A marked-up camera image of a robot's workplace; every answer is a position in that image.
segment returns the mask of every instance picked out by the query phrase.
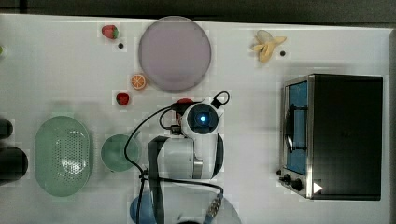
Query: dark cup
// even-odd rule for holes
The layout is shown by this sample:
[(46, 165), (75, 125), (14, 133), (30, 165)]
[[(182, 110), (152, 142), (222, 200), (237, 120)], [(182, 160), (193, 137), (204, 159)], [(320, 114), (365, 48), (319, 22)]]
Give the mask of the dark cup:
[(12, 123), (6, 119), (0, 119), (0, 139), (8, 138), (12, 135)]
[(0, 148), (0, 186), (20, 179), (26, 174), (26, 154), (17, 147)]

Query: table surface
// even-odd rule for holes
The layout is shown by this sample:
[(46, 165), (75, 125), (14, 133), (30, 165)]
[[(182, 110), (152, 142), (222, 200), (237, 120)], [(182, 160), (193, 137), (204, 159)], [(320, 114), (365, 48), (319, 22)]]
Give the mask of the table surface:
[[(138, 194), (138, 172), (111, 173), (100, 159), (102, 144), (181, 97), (200, 100), (222, 90), (232, 95), (219, 130), (224, 165), (210, 182), (224, 187), (243, 223), (389, 223), (388, 29), (198, 22), (212, 45), (210, 68), (196, 87), (173, 94), (152, 84), (135, 91), (129, 84), (141, 72), (140, 36), (153, 22), (0, 15), (0, 45), (8, 51), (0, 59), (0, 115), (14, 124), (2, 144), (21, 148), (30, 162), (21, 180), (0, 187), (1, 223), (133, 223), (129, 206)], [(105, 24), (119, 26), (120, 40), (102, 37)], [(260, 29), (288, 38), (268, 63), (259, 63), (250, 50)], [(124, 49), (117, 48), (119, 41)], [(312, 73), (383, 76), (381, 201), (308, 201), (277, 182), (281, 88), (285, 80)], [(129, 92), (132, 103), (117, 105), (119, 91)], [(93, 170), (77, 194), (56, 198), (35, 181), (34, 142), (45, 120), (63, 114), (89, 130)], [(159, 134), (167, 132), (158, 118), (142, 128), (141, 163), (147, 163), (147, 142)]]

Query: green bowl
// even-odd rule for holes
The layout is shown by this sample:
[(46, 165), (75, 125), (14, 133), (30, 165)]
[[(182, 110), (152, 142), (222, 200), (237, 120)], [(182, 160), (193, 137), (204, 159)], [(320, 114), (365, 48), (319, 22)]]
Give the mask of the green bowl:
[(65, 197), (78, 192), (90, 176), (90, 136), (75, 119), (47, 120), (35, 136), (35, 179), (47, 193)]
[[(102, 161), (111, 171), (123, 172), (131, 169), (133, 166), (124, 156), (124, 148), (128, 137), (125, 134), (116, 134), (109, 137), (103, 143), (101, 152)], [(136, 163), (138, 163), (140, 158), (140, 148), (140, 144), (134, 138), (131, 138), (126, 153)]]

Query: black cable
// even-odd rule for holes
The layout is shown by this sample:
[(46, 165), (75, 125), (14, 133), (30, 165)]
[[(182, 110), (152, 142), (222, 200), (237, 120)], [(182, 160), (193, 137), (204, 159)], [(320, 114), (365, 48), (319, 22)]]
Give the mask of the black cable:
[(224, 103), (222, 103), (222, 105), (227, 105), (227, 103), (230, 101), (230, 93), (228, 93), (227, 91), (221, 91), (213, 98), (216, 99), (218, 98), (218, 96), (222, 95), (223, 93), (227, 95), (227, 100)]
[(140, 204), (142, 203), (143, 188), (145, 187), (145, 178), (142, 178), (142, 185), (140, 186), (139, 199), (137, 200), (137, 210), (136, 210), (136, 224), (140, 222)]
[(163, 115), (165, 115), (167, 112), (171, 111), (172, 109), (167, 109), (165, 111), (163, 111), (163, 113), (160, 115), (160, 125), (163, 129), (165, 130), (171, 130), (171, 127), (165, 127), (163, 126)]
[(173, 182), (173, 183), (178, 183), (178, 184), (192, 184), (192, 185), (201, 185), (201, 186), (206, 186), (214, 189), (219, 189), (220, 193), (224, 193), (224, 189), (220, 186), (214, 185), (214, 184), (208, 184), (208, 183), (201, 183), (201, 182), (194, 182), (194, 181), (188, 181), (188, 180), (176, 180), (176, 179), (168, 179), (168, 178), (162, 178), (158, 177), (160, 180), (164, 182)]
[(129, 159), (129, 157), (128, 157), (127, 153), (126, 153), (126, 149), (128, 148), (129, 142), (131, 142), (131, 139), (132, 139), (132, 137), (134, 136), (134, 134), (137, 132), (137, 130), (138, 130), (144, 123), (146, 123), (149, 119), (151, 119), (152, 117), (154, 117), (156, 114), (158, 114), (158, 113), (160, 113), (160, 112), (162, 112), (162, 111), (164, 111), (164, 110), (166, 110), (166, 109), (169, 109), (169, 108), (170, 108), (170, 106), (167, 106), (167, 107), (165, 107), (165, 108), (162, 108), (162, 109), (160, 109), (160, 110), (157, 110), (157, 112), (155, 112), (155, 113), (153, 113), (152, 115), (148, 116), (148, 118), (146, 118), (145, 120), (143, 120), (143, 121), (134, 129), (134, 131), (132, 132), (132, 134), (129, 136), (128, 141), (126, 141), (126, 144), (125, 144), (125, 147), (124, 147), (124, 156), (125, 156), (125, 159), (126, 159), (128, 162), (130, 162), (131, 164), (133, 164), (135, 167), (137, 167), (137, 169), (139, 169), (141, 175), (144, 174), (143, 169), (142, 169), (138, 164), (136, 164), (136, 162), (134, 162), (134, 161), (132, 161), (131, 159)]

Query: round plate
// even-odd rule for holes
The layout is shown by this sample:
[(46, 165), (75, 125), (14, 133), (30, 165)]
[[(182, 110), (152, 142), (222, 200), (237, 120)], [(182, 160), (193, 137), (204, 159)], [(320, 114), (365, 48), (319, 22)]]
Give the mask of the round plate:
[[(103, 163), (108, 169), (116, 172), (122, 172), (130, 169), (133, 166), (125, 159), (124, 156), (124, 148), (126, 142), (128, 141), (128, 137), (129, 136), (124, 134), (116, 134), (109, 137), (103, 143), (101, 157)], [(126, 153), (132, 161), (137, 162), (139, 160), (140, 146), (133, 138), (126, 148)]]
[(75, 119), (47, 120), (35, 136), (35, 179), (47, 193), (65, 197), (79, 191), (90, 176), (90, 137)]
[(150, 25), (140, 40), (140, 65), (164, 91), (184, 91), (198, 84), (210, 60), (206, 33), (187, 18), (162, 18)]

